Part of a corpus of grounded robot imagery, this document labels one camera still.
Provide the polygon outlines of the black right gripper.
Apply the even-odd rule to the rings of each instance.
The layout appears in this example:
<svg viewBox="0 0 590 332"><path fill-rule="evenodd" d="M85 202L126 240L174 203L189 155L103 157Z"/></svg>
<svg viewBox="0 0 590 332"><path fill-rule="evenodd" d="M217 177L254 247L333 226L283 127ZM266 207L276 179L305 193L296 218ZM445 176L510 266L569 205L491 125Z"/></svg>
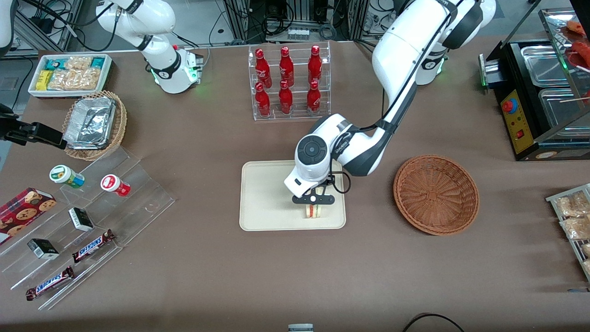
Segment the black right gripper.
<svg viewBox="0 0 590 332"><path fill-rule="evenodd" d="M67 141L63 132L39 122L27 124L19 122L19 115L10 107L0 105L0 138L11 142L40 142L46 145L65 149Z"/></svg>

